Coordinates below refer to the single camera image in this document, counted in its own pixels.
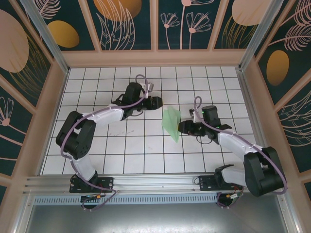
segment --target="white grid mat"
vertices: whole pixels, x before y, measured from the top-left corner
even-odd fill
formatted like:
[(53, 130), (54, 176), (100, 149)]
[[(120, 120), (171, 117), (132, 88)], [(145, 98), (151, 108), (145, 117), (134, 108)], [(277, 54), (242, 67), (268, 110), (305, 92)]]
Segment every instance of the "white grid mat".
[(222, 124), (255, 143), (234, 67), (73, 68), (41, 174), (74, 173), (55, 142), (68, 114), (104, 108), (125, 92), (137, 74), (146, 75), (154, 84), (151, 95), (163, 98), (163, 108), (96, 127), (89, 154), (99, 174), (213, 172), (224, 164), (242, 164), (237, 156), (214, 142), (201, 145), (195, 137), (182, 135), (175, 143), (161, 126), (164, 109), (172, 106), (180, 110), (182, 120), (190, 119), (194, 96), (201, 96), (203, 106), (217, 106)]

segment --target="purple cable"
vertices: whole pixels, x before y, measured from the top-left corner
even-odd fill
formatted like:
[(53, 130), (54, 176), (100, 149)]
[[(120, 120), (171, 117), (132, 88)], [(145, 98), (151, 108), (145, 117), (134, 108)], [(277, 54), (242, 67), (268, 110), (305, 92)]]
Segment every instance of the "purple cable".
[[(83, 181), (84, 181), (85, 183), (87, 183), (88, 185), (90, 185), (90, 186), (92, 186), (92, 187), (94, 187), (94, 188), (100, 189), (100, 190), (102, 190), (102, 191), (113, 191), (113, 192), (114, 192), (105, 202), (103, 202), (103, 203), (100, 204), (100, 205), (95, 206), (93, 209), (89, 209), (90, 212), (91, 212), (92, 210), (99, 209), (99, 208), (101, 208), (103, 205), (105, 205), (108, 201), (110, 201), (110, 199), (113, 198), (113, 196), (117, 193), (117, 191), (114, 190), (114, 189), (109, 189), (109, 188), (103, 188), (103, 187), (96, 186), (96, 185), (94, 185), (94, 184), (88, 182), (86, 179), (84, 179), (84, 177), (78, 172), (77, 168), (75, 167), (75, 165), (74, 165), (74, 163), (73, 163), (73, 161), (72, 161), (72, 158), (71, 158), (70, 156), (67, 156), (67, 155), (64, 154), (65, 144), (66, 144), (66, 142), (67, 142), (67, 140), (68, 140), (70, 134), (71, 134), (71, 133), (73, 132), (73, 130), (76, 128), (76, 126), (77, 126), (78, 124), (80, 124), (82, 121), (84, 121), (85, 119), (87, 119), (88, 117), (94, 116), (94, 115), (96, 115), (96, 114), (98, 114), (98, 113), (101, 113), (101, 112), (103, 112), (103, 111), (110, 110), (110, 109), (131, 108), (131, 107), (134, 107), (135, 105), (139, 104), (140, 102), (142, 102), (142, 101), (144, 100), (144, 98), (145, 98), (145, 97), (147, 96), (147, 94), (148, 94), (148, 81), (147, 81), (146, 77), (143, 76), (143, 75), (141, 75), (141, 74), (138, 74), (138, 75), (135, 77), (135, 80), (136, 80), (136, 81), (137, 81), (137, 77), (139, 77), (139, 76), (141, 76), (141, 77), (145, 80), (146, 90), (147, 90), (147, 91), (145, 91), (143, 97), (142, 97), (140, 100), (138, 100), (138, 101), (135, 102), (135, 103), (132, 103), (132, 104), (129, 104), (129, 105), (125, 105), (125, 106), (106, 107), (106, 108), (97, 110), (97, 111), (95, 111), (95, 112), (93, 112), (93, 113), (90, 113), (90, 114), (87, 115), (87, 116), (82, 117), (82, 118), (79, 119), (79, 120), (71, 127), (71, 129), (68, 131), (68, 133), (66, 134), (66, 136), (65, 136), (65, 138), (64, 138), (64, 141), (63, 141), (63, 143), (62, 143), (62, 146), (61, 146), (61, 148), (60, 148), (60, 154), (61, 154), (61, 156), (63, 156), (63, 157), (65, 157), (65, 158), (67, 158), (67, 159), (70, 160), (70, 163), (71, 163), (71, 166), (72, 166), (73, 170), (75, 171), (76, 175), (77, 175), (81, 180), (83, 180)], [(84, 202), (82, 202), (82, 207), (83, 207), (84, 210), (86, 210), (84, 204), (85, 204), (85, 202), (86, 202), (87, 200), (88, 200), (88, 199), (86, 199), (86, 200), (84, 200)]]
[[(199, 103), (199, 106), (197, 107), (197, 99), (200, 100), (200, 103)], [(220, 133), (226, 133), (228, 135), (232, 135), (238, 139), (240, 139), (241, 141), (245, 142), (246, 144), (248, 144), (249, 146), (251, 146), (251, 148), (254, 148), (255, 150), (257, 150), (272, 166), (273, 168), (276, 170), (276, 172), (278, 173), (278, 175), (280, 176), (280, 178), (282, 179), (282, 182), (283, 182), (283, 190), (281, 192), (274, 192), (275, 194), (278, 194), (278, 195), (281, 195), (281, 194), (284, 194), (286, 193), (287, 191), (287, 183), (286, 183), (286, 180), (285, 180), (285, 177), (284, 175), (282, 174), (282, 172), (280, 171), (280, 169), (278, 169), (278, 167), (275, 165), (275, 163), (267, 156), (265, 155), (258, 147), (256, 147), (256, 145), (253, 145), (251, 144), (249, 141), (245, 140), (244, 138), (242, 138), (240, 135), (238, 135), (236, 132), (231, 132), (231, 131), (225, 131), (225, 130), (220, 130), (220, 129), (217, 129), (217, 128), (214, 128), (208, 124), (206, 124), (199, 116), (199, 113), (198, 113), (198, 109), (200, 106), (201, 106), (201, 103), (202, 103), (202, 98), (200, 96), (197, 96), (194, 98), (194, 103), (193, 103), (193, 106), (194, 106), (194, 112), (195, 112), (195, 115), (197, 118), (199, 118), (200, 122), (203, 123), (205, 126), (209, 127), (210, 129), (212, 130), (215, 130), (215, 131), (218, 131)]]

